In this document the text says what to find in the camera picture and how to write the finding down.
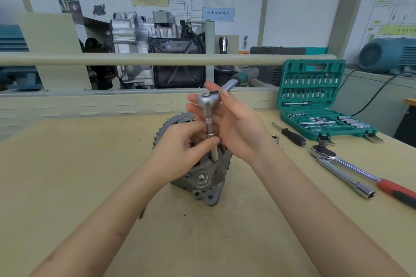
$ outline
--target tool case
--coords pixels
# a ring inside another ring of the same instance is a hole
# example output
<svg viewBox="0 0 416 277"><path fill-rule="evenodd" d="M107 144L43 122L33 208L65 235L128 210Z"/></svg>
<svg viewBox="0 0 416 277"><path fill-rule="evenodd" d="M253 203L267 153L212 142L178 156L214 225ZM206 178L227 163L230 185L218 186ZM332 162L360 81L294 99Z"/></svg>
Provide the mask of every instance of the tool case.
<svg viewBox="0 0 416 277"><path fill-rule="evenodd" d="M283 65L278 108L280 118L302 136L333 144L331 136L354 135L380 142L373 127L357 128L337 117L346 115L331 109L345 69L345 60L287 60ZM331 124L301 124L316 118L333 121Z"/></svg>

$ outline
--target alternator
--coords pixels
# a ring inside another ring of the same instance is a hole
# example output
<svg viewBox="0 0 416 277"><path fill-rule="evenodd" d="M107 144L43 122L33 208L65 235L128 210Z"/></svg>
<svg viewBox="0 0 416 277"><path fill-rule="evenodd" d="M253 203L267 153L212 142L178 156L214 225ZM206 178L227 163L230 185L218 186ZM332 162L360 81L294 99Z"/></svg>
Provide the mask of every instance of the alternator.
<svg viewBox="0 0 416 277"><path fill-rule="evenodd" d="M188 112L168 119L156 133L153 148L170 126L192 122L194 116L193 113ZM219 157L217 162L211 161L208 152L184 176L171 182L173 185L192 192L195 199L203 199L208 206L215 206L218 203L232 157L231 151L222 143L219 143L217 147Z"/></svg>

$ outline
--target black screwdriver handle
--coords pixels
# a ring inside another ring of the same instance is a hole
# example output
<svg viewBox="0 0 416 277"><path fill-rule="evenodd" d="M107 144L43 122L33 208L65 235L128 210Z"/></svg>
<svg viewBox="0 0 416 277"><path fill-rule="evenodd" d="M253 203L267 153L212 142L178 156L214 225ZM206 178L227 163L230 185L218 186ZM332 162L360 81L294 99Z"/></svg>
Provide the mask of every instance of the black screwdriver handle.
<svg viewBox="0 0 416 277"><path fill-rule="evenodd" d="M282 129L282 135L289 138L291 142L293 142L295 145L302 147L306 144L305 138L303 138L301 135L298 135L297 133L291 132L287 128Z"/></svg>

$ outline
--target ratchet handle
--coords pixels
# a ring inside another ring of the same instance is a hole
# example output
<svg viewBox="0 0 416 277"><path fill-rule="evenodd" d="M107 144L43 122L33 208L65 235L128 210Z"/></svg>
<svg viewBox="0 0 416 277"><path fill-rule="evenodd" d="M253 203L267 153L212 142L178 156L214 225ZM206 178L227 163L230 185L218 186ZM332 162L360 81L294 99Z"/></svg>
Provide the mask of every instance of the ratchet handle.
<svg viewBox="0 0 416 277"><path fill-rule="evenodd" d="M257 78L259 75L259 69L256 67L253 68L245 68L242 71L240 71L238 74L233 75L231 79L238 80L238 84L240 85L242 83L248 83L255 78Z"/></svg>
<svg viewBox="0 0 416 277"><path fill-rule="evenodd" d="M416 209L416 193L392 181L382 179L377 184L378 188L403 204Z"/></svg>
<svg viewBox="0 0 416 277"><path fill-rule="evenodd" d="M287 128L282 129L282 135L289 138L291 142L293 142L295 145L302 147L306 144L305 138L303 138L301 135L298 135L297 133L291 132Z"/></svg>

